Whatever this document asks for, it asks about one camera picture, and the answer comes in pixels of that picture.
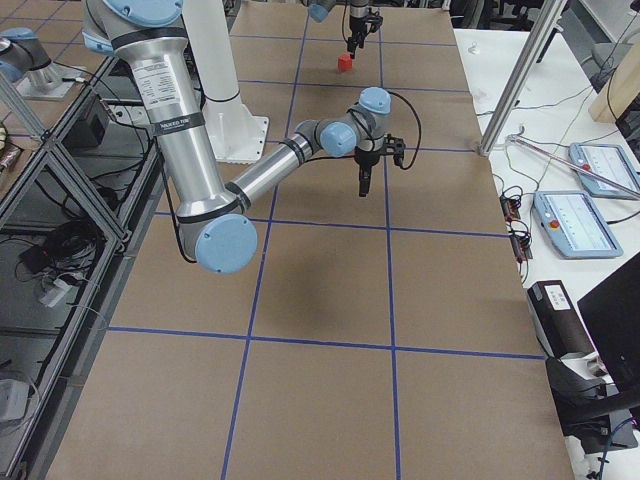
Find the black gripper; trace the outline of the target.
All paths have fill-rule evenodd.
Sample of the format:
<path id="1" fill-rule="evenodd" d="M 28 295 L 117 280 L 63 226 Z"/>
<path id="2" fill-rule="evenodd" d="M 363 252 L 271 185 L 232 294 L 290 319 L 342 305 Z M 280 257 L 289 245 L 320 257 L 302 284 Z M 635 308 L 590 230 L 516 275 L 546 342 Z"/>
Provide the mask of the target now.
<path id="1" fill-rule="evenodd" d="M 400 137 L 387 134 L 375 140 L 371 147 L 354 150 L 354 160 L 359 166 L 359 190 L 360 197 L 366 197 L 370 191 L 372 167 L 377 165 L 382 156 L 392 156 L 397 167 L 402 167 L 404 162 L 406 144 Z"/>
<path id="2" fill-rule="evenodd" d="M 362 47 L 362 40 L 370 33 L 375 33 L 382 25 L 383 17 L 372 7 L 349 8 L 350 37 L 347 39 L 347 51 L 354 53 Z"/>

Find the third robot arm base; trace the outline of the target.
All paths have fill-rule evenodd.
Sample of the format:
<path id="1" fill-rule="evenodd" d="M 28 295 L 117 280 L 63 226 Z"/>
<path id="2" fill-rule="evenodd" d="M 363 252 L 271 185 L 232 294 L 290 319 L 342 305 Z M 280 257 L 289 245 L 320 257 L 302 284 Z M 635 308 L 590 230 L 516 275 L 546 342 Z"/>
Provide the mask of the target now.
<path id="1" fill-rule="evenodd" d="M 65 68 L 53 63 L 38 36 L 26 27 L 1 32 L 1 73 L 25 99 L 59 101 L 71 89 L 63 81 Z"/>

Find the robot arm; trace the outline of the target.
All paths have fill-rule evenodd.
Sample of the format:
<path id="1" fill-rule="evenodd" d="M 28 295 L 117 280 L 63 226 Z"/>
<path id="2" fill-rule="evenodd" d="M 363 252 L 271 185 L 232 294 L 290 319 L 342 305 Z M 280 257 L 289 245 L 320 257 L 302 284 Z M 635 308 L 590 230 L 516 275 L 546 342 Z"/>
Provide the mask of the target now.
<path id="1" fill-rule="evenodd" d="M 307 8 L 309 16 L 316 22 L 323 22 L 337 5 L 336 0 L 311 0 L 302 1 Z M 344 37 L 347 53 L 351 59 L 356 57 L 358 49 L 363 49 L 366 38 L 376 33 L 383 24 L 383 17 L 379 11 L 375 11 L 370 1 L 348 0 L 344 2 L 344 13 L 349 11 L 349 32 Z"/>
<path id="2" fill-rule="evenodd" d="M 180 200 L 177 240 L 209 271 L 250 262 L 258 235 L 247 210 L 298 167 L 352 156 L 366 195 L 380 158 L 404 157 L 387 128 L 391 96 L 379 87 L 339 118 L 300 123 L 264 154 L 268 121 L 242 102 L 219 1 L 88 1 L 83 35 L 89 49 L 129 65 Z"/>

